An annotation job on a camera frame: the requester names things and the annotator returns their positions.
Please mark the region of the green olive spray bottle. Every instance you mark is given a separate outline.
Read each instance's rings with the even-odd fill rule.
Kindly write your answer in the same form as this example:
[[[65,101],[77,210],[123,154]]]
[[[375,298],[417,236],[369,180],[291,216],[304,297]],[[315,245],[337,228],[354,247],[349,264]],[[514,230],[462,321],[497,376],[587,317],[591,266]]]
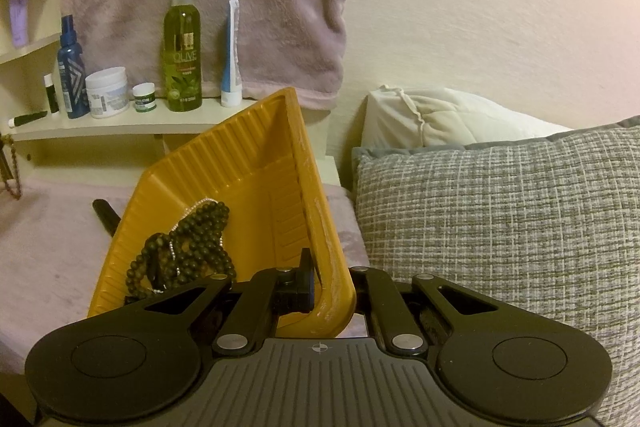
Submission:
[[[194,0],[171,0],[163,26],[166,100],[173,112],[202,105],[201,15]]]

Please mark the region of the white cream jar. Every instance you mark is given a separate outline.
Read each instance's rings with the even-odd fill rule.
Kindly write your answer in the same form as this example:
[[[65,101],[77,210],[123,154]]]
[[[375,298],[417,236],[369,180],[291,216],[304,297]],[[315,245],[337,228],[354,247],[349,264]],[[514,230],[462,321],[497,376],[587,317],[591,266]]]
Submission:
[[[86,90],[93,118],[113,117],[129,106],[128,79],[124,66],[102,69],[88,75]]]

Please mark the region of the grey woven pillow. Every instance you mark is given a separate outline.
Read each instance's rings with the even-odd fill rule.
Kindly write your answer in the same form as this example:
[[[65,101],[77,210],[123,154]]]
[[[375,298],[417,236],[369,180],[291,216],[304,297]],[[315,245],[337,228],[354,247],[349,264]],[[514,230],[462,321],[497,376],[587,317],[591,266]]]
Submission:
[[[357,147],[371,265],[431,273],[596,338],[613,378],[599,412],[639,421],[639,121],[470,145]]]

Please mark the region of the white pillow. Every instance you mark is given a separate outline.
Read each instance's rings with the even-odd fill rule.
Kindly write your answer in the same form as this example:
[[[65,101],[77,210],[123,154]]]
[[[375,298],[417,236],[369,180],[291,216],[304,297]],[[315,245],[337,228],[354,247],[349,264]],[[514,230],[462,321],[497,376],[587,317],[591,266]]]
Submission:
[[[468,92],[382,86],[367,96],[361,145],[469,145],[545,138],[567,130]]]

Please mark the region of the black rectangular case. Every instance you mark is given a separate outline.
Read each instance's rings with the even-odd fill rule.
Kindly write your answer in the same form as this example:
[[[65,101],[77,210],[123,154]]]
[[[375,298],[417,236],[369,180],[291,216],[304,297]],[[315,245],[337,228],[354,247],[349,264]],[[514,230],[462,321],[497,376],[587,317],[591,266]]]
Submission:
[[[107,231],[109,236],[113,237],[119,227],[119,223],[122,218],[119,217],[119,214],[105,199],[95,199],[92,202],[92,208],[94,213],[96,214],[96,217],[98,217],[100,222],[102,223],[105,231]]]

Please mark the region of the white black lip balm stick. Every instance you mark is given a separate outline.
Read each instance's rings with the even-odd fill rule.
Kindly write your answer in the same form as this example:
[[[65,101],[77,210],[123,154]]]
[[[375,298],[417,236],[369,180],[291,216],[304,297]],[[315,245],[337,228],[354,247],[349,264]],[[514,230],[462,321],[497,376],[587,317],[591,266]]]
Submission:
[[[51,115],[58,115],[60,108],[58,107],[58,98],[56,97],[54,82],[51,74],[43,76],[44,89],[46,89],[47,101]]]

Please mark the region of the orange plastic tray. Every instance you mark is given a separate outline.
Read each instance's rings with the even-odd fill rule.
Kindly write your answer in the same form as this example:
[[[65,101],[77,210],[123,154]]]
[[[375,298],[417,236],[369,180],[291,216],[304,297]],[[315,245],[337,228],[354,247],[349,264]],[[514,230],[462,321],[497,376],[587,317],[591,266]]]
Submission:
[[[142,173],[108,248],[89,315],[122,307],[126,272],[145,239],[168,232],[206,198],[230,210],[222,245],[239,281],[268,268],[293,268],[303,249],[310,250],[314,309],[282,317],[278,336],[334,337],[346,327],[356,291],[292,88],[216,124]]]

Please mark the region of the blue white tube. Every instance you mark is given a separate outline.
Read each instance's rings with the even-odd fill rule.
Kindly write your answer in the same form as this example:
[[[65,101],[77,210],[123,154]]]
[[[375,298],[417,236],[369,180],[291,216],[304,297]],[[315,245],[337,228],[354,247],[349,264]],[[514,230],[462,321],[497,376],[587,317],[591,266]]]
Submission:
[[[242,77],[238,55],[239,0],[228,1],[227,62],[221,81],[220,101],[224,107],[239,106],[243,100]]]

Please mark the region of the blue spray bottle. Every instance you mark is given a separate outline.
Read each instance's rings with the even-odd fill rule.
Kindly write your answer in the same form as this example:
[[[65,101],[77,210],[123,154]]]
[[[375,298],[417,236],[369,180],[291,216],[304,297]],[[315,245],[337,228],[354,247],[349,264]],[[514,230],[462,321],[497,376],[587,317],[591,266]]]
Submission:
[[[58,73],[60,74],[67,117],[77,119],[90,112],[86,92],[86,72],[82,60],[82,47],[77,38],[71,15],[61,18]]]

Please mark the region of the lilac tube on shelf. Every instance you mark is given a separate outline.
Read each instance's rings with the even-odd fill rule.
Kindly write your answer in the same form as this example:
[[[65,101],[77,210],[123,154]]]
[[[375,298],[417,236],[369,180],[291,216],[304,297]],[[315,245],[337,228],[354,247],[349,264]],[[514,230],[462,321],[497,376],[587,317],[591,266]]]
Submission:
[[[12,43],[16,48],[27,46],[28,36],[28,0],[9,0],[9,13]]]

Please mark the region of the dark green tube white cap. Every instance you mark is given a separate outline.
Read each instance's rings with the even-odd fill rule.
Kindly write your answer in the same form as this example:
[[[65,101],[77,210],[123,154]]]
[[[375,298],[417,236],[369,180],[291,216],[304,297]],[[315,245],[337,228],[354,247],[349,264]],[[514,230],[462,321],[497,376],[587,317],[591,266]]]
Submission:
[[[37,121],[47,116],[48,112],[46,110],[40,110],[40,112],[36,113],[18,115],[8,120],[8,126],[10,129],[15,129],[17,127],[24,126],[24,124],[30,124],[33,121]]]

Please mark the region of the cream wooden shelf unit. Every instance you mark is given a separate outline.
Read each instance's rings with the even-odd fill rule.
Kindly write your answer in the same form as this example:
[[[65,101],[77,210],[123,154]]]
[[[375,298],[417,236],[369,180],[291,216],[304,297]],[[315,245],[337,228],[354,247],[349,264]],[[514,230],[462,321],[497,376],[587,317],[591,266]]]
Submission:
[[[1,119],[49,108],[43,76],[58,75],[60,0],[28,0],[27,46],[12,44],[9,7],[1,7]],[[2,133],[13,136],[15,150],[1,161],[4,171],[17,171],[22,180],[128,185],[140,172],[173,148],[233,114],[216,98],[201,108],[172,113],[164,102],[150,113],[133,108],[106,119],[64,113],[49,115]]]

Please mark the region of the small green label jar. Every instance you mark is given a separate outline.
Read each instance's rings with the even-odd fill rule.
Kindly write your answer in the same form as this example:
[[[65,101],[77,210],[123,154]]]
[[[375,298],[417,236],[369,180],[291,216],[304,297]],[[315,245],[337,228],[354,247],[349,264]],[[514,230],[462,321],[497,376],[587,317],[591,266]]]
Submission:
[[[149,113],[156,109],[155,84],[142,82],[132,88],[134,109],[137,113]]]

